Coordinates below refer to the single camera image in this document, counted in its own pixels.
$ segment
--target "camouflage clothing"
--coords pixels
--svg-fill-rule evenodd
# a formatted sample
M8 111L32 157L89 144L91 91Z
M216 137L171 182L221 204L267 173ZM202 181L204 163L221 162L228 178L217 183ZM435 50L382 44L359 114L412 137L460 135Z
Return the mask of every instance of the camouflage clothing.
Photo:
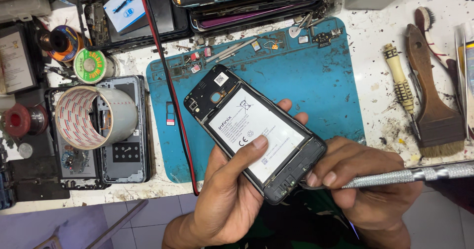
M362 249L349 221L327 190L294 189L279 205L264 202L237 243L206 249Z

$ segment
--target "hand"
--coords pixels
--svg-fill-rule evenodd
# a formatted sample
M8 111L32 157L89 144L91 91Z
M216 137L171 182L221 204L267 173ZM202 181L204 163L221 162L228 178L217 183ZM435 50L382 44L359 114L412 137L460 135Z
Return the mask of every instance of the hand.
M307 174L309 186L331 189L335 203L356 227L390 230L420 195L422 182L361 189L340 189L356 176L403 170L403 159L392 152L360 145L343 137L327 140L328 151Z
M283 99L277 105L289 111L292 102ZM298 113L294 118L302 124L308 122L306 113ZM263 156L267 148L266 137L259 136L228 160L219 147L214 146L196 209L186 218L170 222L165 231L163 248L200 248L240 240L253 225L264 201L242 171Z

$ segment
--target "white table surface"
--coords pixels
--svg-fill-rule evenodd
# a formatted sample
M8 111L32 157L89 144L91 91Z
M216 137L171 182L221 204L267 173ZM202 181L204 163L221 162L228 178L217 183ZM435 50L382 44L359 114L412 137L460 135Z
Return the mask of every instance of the white table surface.
M424 158L419 161L420 153L415 138L408 132L410 119L402 106L395 102L393 77L383 58L382 49L387 43L393 43L394 46L397 46L398 50L402 51L400 54L402 67L405 69L405 74L409 74L406 68L404 33L407 24L414 23L414 10L418 6L428 7L435 13L436 23L431 31L433 39L442 50L454 55L454 27L463 22L474 20L474 2L472 1L396 0L384 10L346 10L343 8L341 13L336 16L346 24L347 33L349 34L348 42L367 145L399 153L405 160L406 167L474 158L474 147L471 142L466 141L465 152L451 157ZM49 22L50 29L52 29L57 25L64 24L65 18L67 18L67 25L79 29L75 7L53 10L46 20ZM278 22L265 27L268 27L268 31L270 31L284 28L285 25L283 22ZM252 28L233 35L237 38L241 35L250 37L262 28L264 27ZM216 44L226 41L228 40L224 37L216 37ZM168 52L167 57L181 53L172 48L173 44L177 44L177 42L163 45ZM116 54L115 56L120 61L121 75L143 75L146 78L147 65L152 60L159 59L158 53L151 52L155 48L156 46L150 46ZM453 94L453 87L447 73L434 57L431 58L431 61L435 65L433 75L441 99L448 106L455 108L453 99L449 98L450 100L447 100L446 98L446 95ZM56 74L50 74L48 78L52 86L60 81ZM151 121L157 173L149 182L112 185L101 191L71 191L71 197L67 200L20 202L12 208L0 211L0 214L41 211L82 206L84 204L122 202L193 192L191 183L175 184L166 176L155 118L151 117ZM382 143L380 137L387 140L386 145ZM15 150L9 150L8 153L9 160L21 159Z

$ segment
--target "red wire spool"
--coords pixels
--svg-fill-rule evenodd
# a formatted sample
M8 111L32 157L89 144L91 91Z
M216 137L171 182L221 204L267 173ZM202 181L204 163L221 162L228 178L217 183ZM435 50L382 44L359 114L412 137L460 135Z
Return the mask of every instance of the red wire spool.
M5 113L5 131L12 137L38 135L48 127L48 116L43 106L25 107L16 103Z

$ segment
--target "qr code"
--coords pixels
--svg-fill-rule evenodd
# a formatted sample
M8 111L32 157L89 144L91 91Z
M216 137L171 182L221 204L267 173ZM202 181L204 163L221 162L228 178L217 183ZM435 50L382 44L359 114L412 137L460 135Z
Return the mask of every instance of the qr code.
M225 78L222 77L222 75L217 76L217 78L215 79L217 84L221 84L224 80L225 80Z

